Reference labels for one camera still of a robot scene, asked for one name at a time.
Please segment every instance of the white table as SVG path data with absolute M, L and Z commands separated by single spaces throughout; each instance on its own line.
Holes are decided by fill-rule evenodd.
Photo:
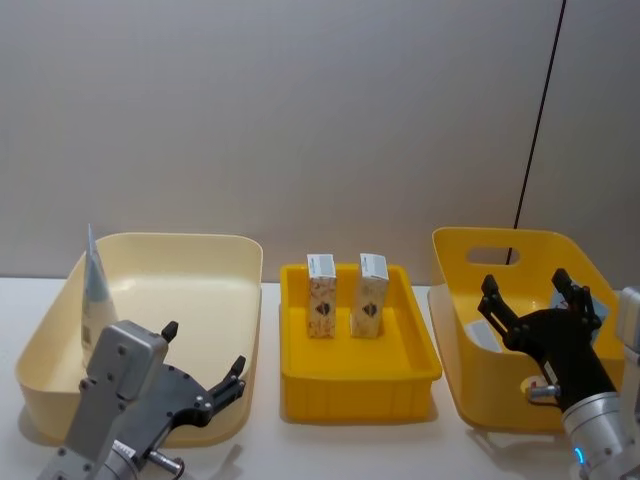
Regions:
M 14 366 L 63 280 L 0 278 L 0 468 L 2 478 L 35 478 L 53 453 L 24 411 Z M 433 330 L 427 287 L 415 287 Z M 188 480 L 235 479 L 548 479 L 567 480 L 573 457 L 563 437 L 488 434 L 460 418 L 443 377 L 432 387 L 437 418 L 377 427 L 318 427 L 285 423 L 279 415 L 280 288 L 263 285 L 260 349 L 251 416 L 219 445 L 168 451 L 187 462 Z M 145 478 L 168 479 L 155 466 Z

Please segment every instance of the blue led light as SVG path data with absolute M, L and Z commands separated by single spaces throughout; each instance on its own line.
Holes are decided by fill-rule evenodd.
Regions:
M 576 454 L 576 458 L 578 459 L 578 463 L 580 465 L 584 465 L 584 453 L 578 447 L 574 448 L 573 451 Z

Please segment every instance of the robotic arm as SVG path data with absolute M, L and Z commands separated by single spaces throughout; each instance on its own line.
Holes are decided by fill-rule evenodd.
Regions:
M 80 404 L 64 445 L 38 480 L 132 480 L 147 462 L 174 478 L 182 475 L 182 460 L 157 449 L 173 429 L 205 427 L 242 397 L 245 358 L 238 357 L 222 382 L 206 390 L 163 364 L 177 332 L 176 322 L 161 335 L 126 320 L 104 329 L 80 382 Z
M 578 287 L 558 269 L 552 282 L 568 308 L 538 310 L 518 317 L 504 302 L 492 275 L 482 284 L 478 310 L 506 348 L 533 358 L 548 386 L 533 387 L 528 400 L 552 399 L 589 480 L 640 480 L 640 292 L 624 290 L 618 336 L 625 344 L 625 375 L 619 396 L 591 347 L 602 326 L 588 287 Z

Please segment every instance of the yellow plastic tray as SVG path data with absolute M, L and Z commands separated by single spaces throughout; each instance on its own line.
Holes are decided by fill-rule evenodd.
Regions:
M 467 336 L 464 326 L 482 318 L 480 286 L 492 273 L 505 301 L 519 315 L 549 308 L 554 271 L 563 267 L 571 278 L 589 285 L 592 294 L 609 309 L 594 348 L 619 387 L 622 381 L 622 344 L 615 338 L 617 299 L 596 267 L 569 238 L 552 232 L 491 228 L 441 228 L 433 233 L 440 279 L 446 284 L 429 291 L 429 308 L 440 357 L 460 416 L 472 425 L 517 431 L 561 429 L 555 408 L 529 405 L 523 382 L 539 376 L 537 364 L 522 353 L 485 350 Z M 515 264 L 471 263 L 475 248 L 512 247 Z
M 381 334 L 352 338 L 349 315 L 357 265 L 336 265 L 336 336 L 307 336 L 305 265 L 281 270 L 280 363 L 284 413 L 306 423 L 424 421 L 442 367 L 404 269 L 389 266 Z
M 168 446 L 212 444 L 237 432 L 249 415 L 260 311 L 262 249 L 228 235 L 126 233 L 98 241 L 121 319 L 161 330 L 180 323 L 166 362 L 209 388 L 238 355 L 247 358 L 245 395 L 208 427 L 182 427 Z M 85 375 L 80 346 L 84 255 L 22 353 L 16 376 L 36 428 L 64 439 Z

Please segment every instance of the white box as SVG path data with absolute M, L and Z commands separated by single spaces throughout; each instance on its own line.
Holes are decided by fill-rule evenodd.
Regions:
M 333 255 L 307 255 L 309 315 L 307 332 L 313 338 L 336 335 L 336 266 Z
M 378 336 L 388 285 L 387 260 L 382 255 L 360 254 L 360 275 L 351 310 L 351 336 Z

